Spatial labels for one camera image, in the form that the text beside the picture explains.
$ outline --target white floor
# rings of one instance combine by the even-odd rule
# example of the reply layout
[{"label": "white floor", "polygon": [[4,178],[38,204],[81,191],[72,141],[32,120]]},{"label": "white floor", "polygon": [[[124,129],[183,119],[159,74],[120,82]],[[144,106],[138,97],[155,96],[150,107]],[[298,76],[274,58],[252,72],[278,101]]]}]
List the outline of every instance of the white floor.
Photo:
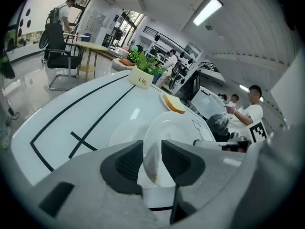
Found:
[{"label": "white floor", "polygon": [[[87,63],[88,53],[83,56],[82,64]],[[12,132],[14,133],[20,125],[28,119],[33,113],[43,107],[46,103],[56,98],[64,91],[50,91],[48,86],[57,74],[68,74],[68,70],[49,69],[46,64],[41,63],[42,55],[35,55],[27,59],[21,60],[13,64],[16,77],[13,80],[1,79],[1,89],[13,109],[19,112],[20,117],[11,122]],[[94,64],[95,54],[91,54],[90,64]],[[98,55],[96,63],[96,77],[103,77],[108,74],[117,72],[111,67],[111,61]],[[94,79],[93,73],[88,73],[88,80]],[[59,83],[67,85],[68,78],[59,77],[54,87]],[[80,72],[77,79],[73,79],[70,86],[77,86],[85,82],[85,73]]]}]

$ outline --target white ceiling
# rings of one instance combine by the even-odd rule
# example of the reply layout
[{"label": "white ceiling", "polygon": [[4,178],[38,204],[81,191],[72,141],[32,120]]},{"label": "white ceiling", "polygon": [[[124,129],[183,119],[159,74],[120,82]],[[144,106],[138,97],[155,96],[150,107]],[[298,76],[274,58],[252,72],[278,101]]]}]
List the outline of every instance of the white ceiling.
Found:
[{"label": "white ceiling", "polygon": [[197,27],[193,20],[209,1],[108,0],[115,7],[141,12],[182,31],[204,49],[229,84],[262,88],[268,122],[283,120],[269,91],[293,61],[301,40],[287,27],[280,4],[277,0],[220,0],[223,7]]}]

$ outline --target flower pot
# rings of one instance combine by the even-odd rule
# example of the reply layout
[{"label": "flower pot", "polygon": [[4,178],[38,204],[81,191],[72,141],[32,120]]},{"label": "flower pot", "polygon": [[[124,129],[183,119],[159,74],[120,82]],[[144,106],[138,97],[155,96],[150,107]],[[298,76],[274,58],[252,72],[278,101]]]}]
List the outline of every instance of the flower pot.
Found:
[{"label": "flower pot", "polygon": [[138,87],[148,89],[153,82],[153,75],[145,73],[140,70],[137,66],[133,67],[131,70],[128,80],[131,84]]}]

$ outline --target bread slice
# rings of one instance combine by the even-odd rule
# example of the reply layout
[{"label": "bread slice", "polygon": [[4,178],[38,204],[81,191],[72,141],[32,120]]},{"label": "bread slice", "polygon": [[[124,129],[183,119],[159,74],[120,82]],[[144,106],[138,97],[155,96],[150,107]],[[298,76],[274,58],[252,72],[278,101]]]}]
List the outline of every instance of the bread slice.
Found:
[{"label": "bread slice", "polygon": [[184,105],[180,102],[180,99],[169,94],[163,94],[163,99],[170,110],[178,112],[180,114],[185,113]]}]

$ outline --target black hair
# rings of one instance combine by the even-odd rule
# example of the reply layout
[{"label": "black hair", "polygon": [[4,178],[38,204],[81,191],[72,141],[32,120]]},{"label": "black hair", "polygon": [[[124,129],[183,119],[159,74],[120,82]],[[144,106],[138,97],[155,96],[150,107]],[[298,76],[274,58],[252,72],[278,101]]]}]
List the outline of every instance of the black hair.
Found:
[{"label": "black hair", "polygon": [[172,50],[170,50],[170,53],[173,53],[174,55],[176,55],[176,50],[175,49],[172,49]]},{"label": "black hair", "polygon": [[76,1],[76,0],[67,0],[67,2],[70,2],[70,1],[73,2],[73,3],[75,4],[75,1]]},{"label": "black hair", "polygon": [[232,97],[233,97],[233,96],[236,97],[236,101],[239,100],[239,96],[238,96],[237,94],[233,94]]},{"label": "black hair", "polygon": [[252,89],[254,89],[254,90],[256,90],[256,91],[259,92],[259,97],[262,96],[262,90],[261,90],[261,88],[260,88],[258,85],[250,86],[250,87],[249,87],[249,90],[252,90]]}]

